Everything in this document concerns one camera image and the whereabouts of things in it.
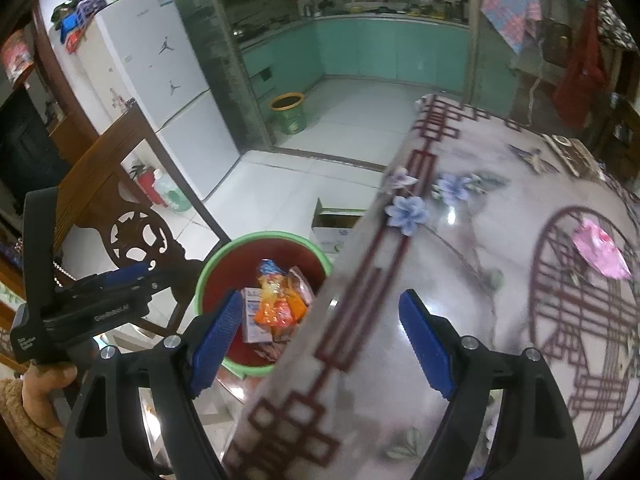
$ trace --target pink paper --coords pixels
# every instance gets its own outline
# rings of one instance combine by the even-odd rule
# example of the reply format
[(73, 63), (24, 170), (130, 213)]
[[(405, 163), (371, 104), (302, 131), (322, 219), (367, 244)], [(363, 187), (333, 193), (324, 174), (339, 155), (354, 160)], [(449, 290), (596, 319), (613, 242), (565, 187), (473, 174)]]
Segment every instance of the pink paper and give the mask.
[(607, 278), (628, 280), (631, 272), (611, 237), (595, 222), (585, 219), (574, 231), (574, 244), (587, 263)]

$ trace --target white tile floor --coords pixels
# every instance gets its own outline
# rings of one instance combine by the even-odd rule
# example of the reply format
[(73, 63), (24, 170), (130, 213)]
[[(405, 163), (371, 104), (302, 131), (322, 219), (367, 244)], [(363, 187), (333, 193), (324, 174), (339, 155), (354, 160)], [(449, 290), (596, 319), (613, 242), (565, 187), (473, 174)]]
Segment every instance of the white tile floor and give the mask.
[[(366, 209), (377, 193), (381, 177), (375, 171), (324, 160), (248, 152), (207, 200), (206, 207), (231, 238), (263, 230), (283, 230), (308, 237), (318, 198), (328, 207)], [(167, 222), (188, 258), (205, 258), (217, 243), (216, 235), (193, 209), (185, 213), (158, 206), (154, 209)], [(116, 268), (107, 256), (98, 233), (77, 227), (72, 228), (64, 242), (62, 263), (76, 278)], [(165, 326), (174, 306), (171, 292), (162, 291), (154, 296), (148, 318)], [(194, 316), (192, 304), (180, 332)], [(120, 327), (118, 334), (120, 339), (139, 342), (146, 348), (159, 341), (159, 337), (154, 340), (145, 338), (131, 325)], [(206, 399), (201, 404), (220, 404), (222, 398), (226, 410), (233, 419), (237, 419), (241, 405), (226, 391), (220, 391), (221, 388), (216, 383), (210, 391), (206, 390), (201, 396)], [(210, 424), (207, 423), (205, 430), (219, 453), (234, 423), (226, 418), (218, 420), (216, 414), (225, 412), (224, 406), (217, 406), (216, 410), (207, 408), (200, 410), (199, 414), (208, 417)]]
[(432, 92), (401, 83), (323, 79), (305, 96), (307, 128), (280, 146), (386, 166), (415, 121), (415, 101)]

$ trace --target green bucket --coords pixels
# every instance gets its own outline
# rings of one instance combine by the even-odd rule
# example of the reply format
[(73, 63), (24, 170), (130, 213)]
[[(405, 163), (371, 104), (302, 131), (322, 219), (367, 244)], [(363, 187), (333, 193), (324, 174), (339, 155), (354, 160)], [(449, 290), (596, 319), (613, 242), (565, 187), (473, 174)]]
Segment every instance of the green bucket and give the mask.
[[(306, 238), (281, 231), (251, 233), (228, 243), (207, 262), (196, 286), (197, 313), (214, 310), (230, 288), (259, 286), (258, 266), (264, 259), (273, 260), (283, 270), (299, 267), (315, 292), (332, 268), (326, 255)], [(222, 364), (240, 378), (263, 377), (273, 369), (273, 364), (242, 341), (242, 327)]]
[(290, 92), (276, 97), (270, 103), (282, 132), (295, 135), (306, 128), (306, 115), (302, 103), (305, 96), (298, 92)]

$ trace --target box on table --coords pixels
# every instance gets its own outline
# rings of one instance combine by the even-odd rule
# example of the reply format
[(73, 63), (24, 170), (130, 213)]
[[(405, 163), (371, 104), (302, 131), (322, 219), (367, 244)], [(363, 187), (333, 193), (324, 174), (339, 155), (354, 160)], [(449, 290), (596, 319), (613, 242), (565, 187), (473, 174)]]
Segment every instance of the box on table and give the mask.
[(318, 199), (316, 212), (311, 223), (311, 231), (318, 245), (326, 254), (338, 254), (360, 218), (364, 209), (343, 209), (323, 207)]
[(254, 321), (260, 307), (261, 288), (246, 287), (242, 290), (244, 314), (242, 316), (242, 341), (245, 343), (270, 343), (273, 341), (271, 330), (265, 330)]

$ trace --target human hand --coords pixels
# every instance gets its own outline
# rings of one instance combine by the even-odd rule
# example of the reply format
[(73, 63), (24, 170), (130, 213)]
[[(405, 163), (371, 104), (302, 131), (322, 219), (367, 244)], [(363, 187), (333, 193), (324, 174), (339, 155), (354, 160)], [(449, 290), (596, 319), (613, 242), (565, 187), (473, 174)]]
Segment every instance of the human hand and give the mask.
[(64, 428), (49, 400), (49, 393), (69, 386), (78, 370), (71, 363), (31, 364), (22, 381), (22, 405), (29, 418), (53, 436), (62, 438)]

